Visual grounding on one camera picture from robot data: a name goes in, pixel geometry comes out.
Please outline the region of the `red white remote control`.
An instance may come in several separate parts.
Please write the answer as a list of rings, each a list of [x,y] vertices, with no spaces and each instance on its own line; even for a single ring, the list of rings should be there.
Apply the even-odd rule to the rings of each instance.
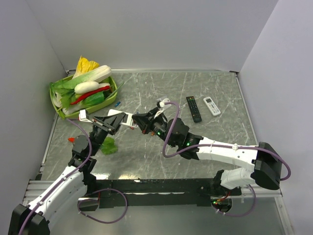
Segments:
[[[115,109],[110,109],[108,112],[108,116],[112,116],[112,115],[116,115],[116,114],[120,114],[120,113],[125,113],[125,116],[123,117],[121,125],[128,126],[130,128],[136,128],[137,127],[137,124],[133,120],[133,114],[131,114],[131,113],[127,113],[127,112],[119,111],[119,110],[115,110]]]

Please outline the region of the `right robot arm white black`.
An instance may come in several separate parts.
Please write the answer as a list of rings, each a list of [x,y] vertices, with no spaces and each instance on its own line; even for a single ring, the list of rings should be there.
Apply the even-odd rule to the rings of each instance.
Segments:
[[[180,118],[167,120],[164,114],[151,110],[132,116],[143,134],[153,132],[165,145],[177,147],[177,154],[188,160],[212,160],[232,164],[234,170],[220,170],[214,180],[214,191],[225,195],[230,189],[257,184],[278,190],[280,188],[282,160],[267,142],[257,146],[229,144],[190,133]]]

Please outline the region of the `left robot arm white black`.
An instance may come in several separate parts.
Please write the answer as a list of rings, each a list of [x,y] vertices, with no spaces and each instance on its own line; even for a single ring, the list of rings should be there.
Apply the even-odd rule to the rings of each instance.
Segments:
[[[85,110],[80,121],[92,124],[92,131],[75,138],[72,157],[61,175],[36,199],[26,206],[19,204],[12,212],[8,233],[10,235],[48,235],[61,213],[82,197],[96,193],[96,177],[91,174],[96,160],[93,156],[100,149],[107,135],[114,135],[126,113],[106,117],[87,118]]]

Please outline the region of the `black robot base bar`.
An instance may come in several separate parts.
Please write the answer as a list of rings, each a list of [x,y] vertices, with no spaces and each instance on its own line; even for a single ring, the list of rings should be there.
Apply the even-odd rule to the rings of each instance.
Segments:
[[[226,189],[212,178],[97,180],[84,175],[86,196],[98,198],[99,208],[196,205],[210,207],[217,197],[240,196],[239,187]]]

